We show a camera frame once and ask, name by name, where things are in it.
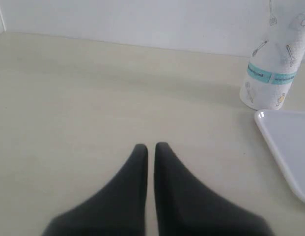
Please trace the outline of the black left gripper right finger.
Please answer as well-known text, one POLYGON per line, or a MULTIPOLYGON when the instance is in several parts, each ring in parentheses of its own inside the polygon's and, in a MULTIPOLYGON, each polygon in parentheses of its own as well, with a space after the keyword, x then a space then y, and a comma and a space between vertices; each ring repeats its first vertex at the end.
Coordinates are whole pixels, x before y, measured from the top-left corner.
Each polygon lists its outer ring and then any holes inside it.
POLYGON ((168 143, 155 147, 154 195, 161 236, 272 236, 261 216, 198 180, 168 143))

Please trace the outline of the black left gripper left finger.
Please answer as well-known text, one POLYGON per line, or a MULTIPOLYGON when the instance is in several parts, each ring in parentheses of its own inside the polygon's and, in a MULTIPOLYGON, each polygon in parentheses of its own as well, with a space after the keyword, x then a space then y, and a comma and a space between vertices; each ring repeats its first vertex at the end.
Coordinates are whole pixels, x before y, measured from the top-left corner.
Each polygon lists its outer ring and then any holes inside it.
POLYGON ((55 217, 45 236, 143 236, 148 150, 135 145, 118 173, 95 195, 55 217))

